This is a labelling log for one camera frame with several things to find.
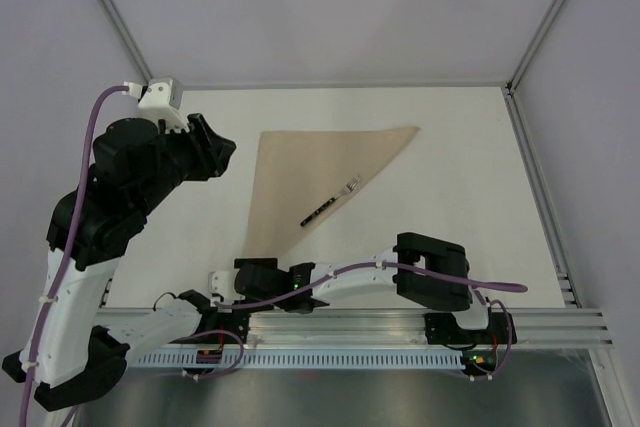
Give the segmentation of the black handled silver fork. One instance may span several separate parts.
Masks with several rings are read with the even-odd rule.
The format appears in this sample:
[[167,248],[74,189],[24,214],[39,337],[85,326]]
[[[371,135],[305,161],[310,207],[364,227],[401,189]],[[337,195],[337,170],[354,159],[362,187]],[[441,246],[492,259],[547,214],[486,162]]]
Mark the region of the black handled silver fork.
[[361,183],[361,180],[362,178],[360,175],[354,176],[337,193],[335,193],[332,197],[330,197],[323,204],[317,207],[311,214],[305,217],[300,222],[299,226],[301,228],[305,228],[307,225],[313,222],[317,217],[319,217],[323,212],[325,212],[329,207],[335,204],[340,198],[352,194]]

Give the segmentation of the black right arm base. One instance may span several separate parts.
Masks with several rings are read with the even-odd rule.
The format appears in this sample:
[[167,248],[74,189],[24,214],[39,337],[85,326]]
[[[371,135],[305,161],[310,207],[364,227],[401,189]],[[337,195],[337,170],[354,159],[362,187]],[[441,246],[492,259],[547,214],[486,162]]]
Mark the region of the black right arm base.
[[460,327],[451,313],[428,313],[423,319],[425,337],[429,345],[469,347],[517,343],[517,334],[512,325],[513,318],[509,313],[491,312],[488,326],[482,329]]

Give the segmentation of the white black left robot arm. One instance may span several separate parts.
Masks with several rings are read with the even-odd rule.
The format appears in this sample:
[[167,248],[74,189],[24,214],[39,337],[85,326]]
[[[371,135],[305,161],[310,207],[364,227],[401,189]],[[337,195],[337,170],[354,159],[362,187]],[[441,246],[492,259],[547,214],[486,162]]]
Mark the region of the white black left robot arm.
[[94,162],[76,190],[56,205],[47,233],[48,272],[29,342],[2,369],[48,412],[97,400],[130,364],[175,340],[206,343],[218,331],[217,310],[188,290],[167,308],[120,327],[94,319],[129,242],[151,212],[183,182],[206,182],[226,171],[236,145],[201,114],[185,129],[125,118],[92,140]]

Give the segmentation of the beige cloth napkin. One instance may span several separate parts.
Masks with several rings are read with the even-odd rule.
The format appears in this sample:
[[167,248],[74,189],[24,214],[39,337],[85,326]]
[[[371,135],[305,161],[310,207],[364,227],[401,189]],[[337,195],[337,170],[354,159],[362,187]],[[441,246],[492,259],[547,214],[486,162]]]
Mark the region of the beige cloth napkin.
[[[281,257],[383,171],[416,137],[406,126],[374,131],[264,131],[260,134],[244,257]],[[305,228],[300,222],[354,176],[356,190]]]

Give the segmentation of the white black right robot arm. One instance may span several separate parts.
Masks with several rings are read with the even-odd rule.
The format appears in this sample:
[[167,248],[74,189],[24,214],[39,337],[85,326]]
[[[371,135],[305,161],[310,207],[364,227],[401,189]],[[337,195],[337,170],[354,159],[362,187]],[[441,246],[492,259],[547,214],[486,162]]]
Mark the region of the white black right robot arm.
[[427,309],[428,344],[453,350],[514,341],[512,317],[494,316],[483,291],[525,293],[512,282],[472,280],[464,247],[413,232],[395,246],[356,263],[314,263],[281,270],[271,258],[235,262],[231,289],[236,305],[259,311],[279,308],[309,314],[340,299],[390,292]]

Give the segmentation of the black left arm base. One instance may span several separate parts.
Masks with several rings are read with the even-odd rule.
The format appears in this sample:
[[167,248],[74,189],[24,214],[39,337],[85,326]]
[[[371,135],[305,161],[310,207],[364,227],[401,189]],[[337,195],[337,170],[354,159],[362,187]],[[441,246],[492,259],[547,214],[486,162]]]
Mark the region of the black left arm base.
[[246,342],[250,314],[218,308],[206,295],[190,289],[180,294],[164,292],[152,305],[153,312],[165,312],[170,308],[187,308],[198,319],[195,327],[180,337],[179,343],[240,345]]

